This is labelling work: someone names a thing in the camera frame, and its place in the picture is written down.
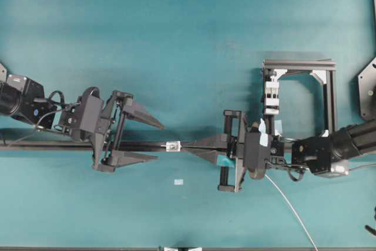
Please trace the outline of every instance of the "teal background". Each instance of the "teal background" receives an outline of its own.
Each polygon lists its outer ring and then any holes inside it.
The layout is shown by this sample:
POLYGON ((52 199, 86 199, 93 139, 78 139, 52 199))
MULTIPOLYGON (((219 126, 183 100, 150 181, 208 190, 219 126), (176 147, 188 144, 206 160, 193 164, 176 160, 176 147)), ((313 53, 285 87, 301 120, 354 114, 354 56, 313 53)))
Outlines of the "teal background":
MULTIPOLYGON (((359 123, 354 78, 374 55, 372 0, 0 0, 0 60, 9 70, 69 101, 92 85, 103 99, 114 89, 133 93, 166 129, 128 123, 129 139, 209 136, 221 131, 224 109, 258 119, 264 58, 333 58, 339 124, 359 123)), ((281 87, 285 135, 322 130, 313 78, 281 87)), ((107 175, 91 170, 89 152, 1 152, 0 245, 310 246, 267 180, 220 193, 217 167, 190 154, 158 156, 107 175)), ((364 230, 374 225, 375 169, 300 183, 269 175, 318 246, 376 246, 364 230)))

